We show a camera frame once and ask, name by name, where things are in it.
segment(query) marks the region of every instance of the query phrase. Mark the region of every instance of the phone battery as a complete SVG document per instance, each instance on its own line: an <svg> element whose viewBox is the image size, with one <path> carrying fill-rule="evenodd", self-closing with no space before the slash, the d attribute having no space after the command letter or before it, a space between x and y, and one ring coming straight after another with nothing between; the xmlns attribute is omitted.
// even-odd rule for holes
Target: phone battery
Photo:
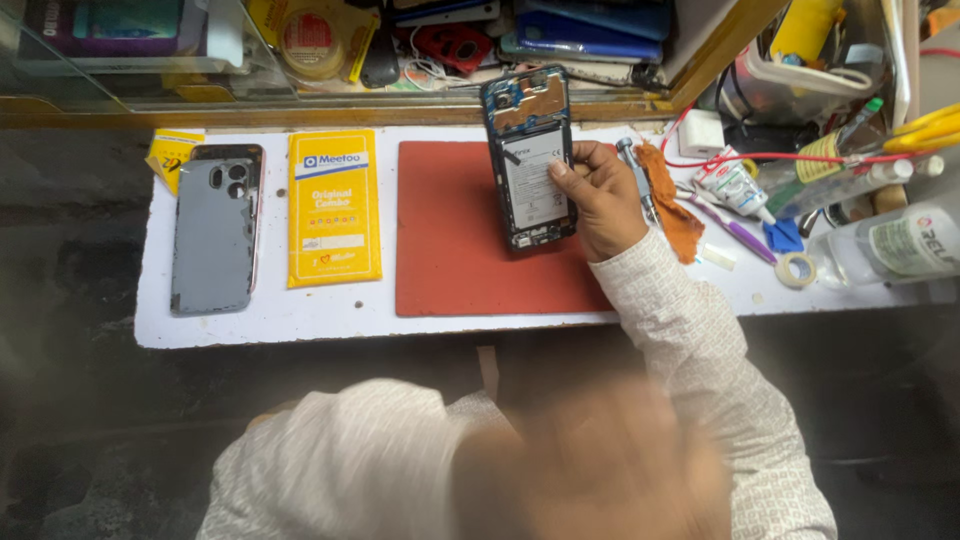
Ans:
<svg viewBox="0 0 960 540"><path fill-rule="evenodd" d="M561 130L503 142L510 205L517 229L567 216L566 195L547 176L553 160L564 158Z"/></svg>

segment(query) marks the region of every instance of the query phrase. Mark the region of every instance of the blurred hand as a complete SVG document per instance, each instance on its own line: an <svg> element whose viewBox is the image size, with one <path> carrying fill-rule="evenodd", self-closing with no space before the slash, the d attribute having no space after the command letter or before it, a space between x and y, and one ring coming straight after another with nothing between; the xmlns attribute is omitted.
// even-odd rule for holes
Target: blurred hand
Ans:
<svg viewBox="0 0 960 540"><path fill-rule="evenodd" d="M719 452L641 377L580 390L524 418L520 434L469 435L453 475L467 540L731 537Z"/></svg>
<svg viewBox="0 0 960 540"><path fill-rule="evenodd" d="M573 143L577 170L562 160L550 163L550 180L577 204L577 229L590 262L602 262L630 249L647 234L636 176L604 144Z"/></svg>

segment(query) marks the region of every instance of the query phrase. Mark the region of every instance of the sleeve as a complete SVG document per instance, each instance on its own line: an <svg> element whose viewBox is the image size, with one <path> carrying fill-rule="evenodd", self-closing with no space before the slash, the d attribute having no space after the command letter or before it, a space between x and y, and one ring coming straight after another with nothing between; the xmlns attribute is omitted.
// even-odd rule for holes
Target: sleeve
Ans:
<svg viewBox="0 0 960 540"><path fill-rule="evenodd" d="M437 391L406 382L311 393L217 459L197 538L451 538L465 429Z"/></svg>
<svg viewBox="0 0 960 540"><path fill-rule="evenodd" d="M591 268L678 413L699 419L724 446L733 472L732 537L836 538L793 409L747 361L743 332L720 291L688 278L654 233Z"/></svg>

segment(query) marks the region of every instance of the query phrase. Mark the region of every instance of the dark floor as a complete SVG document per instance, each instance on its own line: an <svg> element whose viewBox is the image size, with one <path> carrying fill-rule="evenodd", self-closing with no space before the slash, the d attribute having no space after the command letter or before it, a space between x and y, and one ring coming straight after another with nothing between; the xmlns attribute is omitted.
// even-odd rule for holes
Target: dark floor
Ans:
<svg viewBox="0 0 960 540"><path fill-rule="evenodd" d="M0 538L190 538L218 453L310 390L392 377L452 402L481 387L475 346L494 344L501 395L524 406L592 369L583 351L636 358L614 327L144 350L132 316L146 216L0 227ZM958 320L954 307L741 320L797 410L842 538L960 538L960 485L883 470L921 457L905 462L956 473L932 461L948 430L916 359L955 342Z"/></svg>

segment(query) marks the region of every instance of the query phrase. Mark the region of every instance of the red rubber mat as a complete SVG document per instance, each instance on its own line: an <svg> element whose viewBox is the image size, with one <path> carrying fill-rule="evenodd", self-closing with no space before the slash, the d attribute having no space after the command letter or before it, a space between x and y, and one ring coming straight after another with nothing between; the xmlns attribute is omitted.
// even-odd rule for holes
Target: red rubber mat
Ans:
<svg viewBox="0 0 960 540"><path fill-rule="evenodd" d="M609 311L576 236L507 247L486 142L401 142L396 314Z"/></svg>

